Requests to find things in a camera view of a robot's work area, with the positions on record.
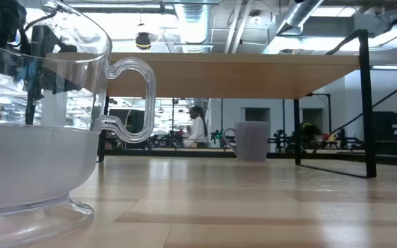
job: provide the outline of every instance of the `woman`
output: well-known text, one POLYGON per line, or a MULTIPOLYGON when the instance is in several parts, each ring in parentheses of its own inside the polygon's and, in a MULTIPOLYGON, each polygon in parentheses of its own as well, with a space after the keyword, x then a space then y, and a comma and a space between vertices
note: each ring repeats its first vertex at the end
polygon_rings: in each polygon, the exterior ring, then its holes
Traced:
POLYGON ((183 141, 183 145, 185 147, 193 147, 193 145, 196 143, 197 148, 206 148, 207 128, 203 109, 198 106, 192 107, 190 109, 190 117, 192 120, 194 120, 194 123, 190 131, 190 137, 183 141))

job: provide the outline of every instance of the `black table frame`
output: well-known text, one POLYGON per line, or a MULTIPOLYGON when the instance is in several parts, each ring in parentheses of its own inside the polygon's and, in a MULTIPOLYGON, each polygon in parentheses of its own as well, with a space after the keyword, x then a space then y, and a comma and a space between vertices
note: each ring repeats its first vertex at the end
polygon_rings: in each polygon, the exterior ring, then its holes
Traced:
POLYGON ((357 30, 341 41, 333 50, 326 55, 333 55, 345 44, 358 38, 359 46, 359 66, 361 79, 361 97, 363 99, 363 122, 364 122, 364 148, 365 148, 365 169, 366 174, 352 174, 340 172, 333 169, 315 167, 301 164, 301 129, 300 129, 300 100, 294 100, 294 124, 295 124, 295 165, 310 169, 318 169, 326 172, 333 172, 348 176, 361 178, 375 178, 376 173, 376 155, 375 155, 375 137, 373 132, 373 103, 371 101, 371 77, 370 77, 370 57, 369 57, 369 33, 367 30, 357 30))

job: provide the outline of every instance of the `wooden floor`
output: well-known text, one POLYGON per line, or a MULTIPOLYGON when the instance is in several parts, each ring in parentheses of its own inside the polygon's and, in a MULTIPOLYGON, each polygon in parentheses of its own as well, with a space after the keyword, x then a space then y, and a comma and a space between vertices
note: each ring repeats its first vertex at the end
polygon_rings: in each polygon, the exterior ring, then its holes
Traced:
POLYGON ((397 248, 397 166, 378 173, 366 180, 291 160, 111 156, 71 194, 94 208, 92 225, 42 247, 397 248))

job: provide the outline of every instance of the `mug handle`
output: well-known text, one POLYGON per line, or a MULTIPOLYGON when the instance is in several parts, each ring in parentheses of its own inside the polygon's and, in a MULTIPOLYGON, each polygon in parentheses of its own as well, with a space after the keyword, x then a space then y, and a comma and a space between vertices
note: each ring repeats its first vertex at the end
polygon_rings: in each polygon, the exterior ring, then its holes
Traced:
POLYGON ((226 132, 227 131, 233 131, 235 133, 235 129, 234 128, 228 128, 223 132, 223 140, 226 142, 227 145, 229 145, 229 147, 231 147, 232 151, 234 151, 235 155, 237 155, 237 148, 233 145, 231 145, 231 143, 227 140, 226 138, 226 132))
POLYGON ((135 70, 146 81, 145 118, 140 132, 133 134, 126 130, 121 119, 117 116, 101 115, 101 129, 110 130, 128 143, 140 143, 151 136, 154 129, 154 111, 156 107, 156 76, 154 71, 145 61, 138 58, 124 58, 107 69, 107 78, 115 79, 125 70, 135 70))

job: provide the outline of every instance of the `water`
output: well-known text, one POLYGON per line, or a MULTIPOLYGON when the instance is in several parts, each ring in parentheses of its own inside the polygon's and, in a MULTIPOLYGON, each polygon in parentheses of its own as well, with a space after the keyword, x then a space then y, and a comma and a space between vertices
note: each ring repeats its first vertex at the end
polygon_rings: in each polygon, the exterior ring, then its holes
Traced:
POLYGON ((91 175, 99 134, 0 124, 0 208, 62 196, 91 175))

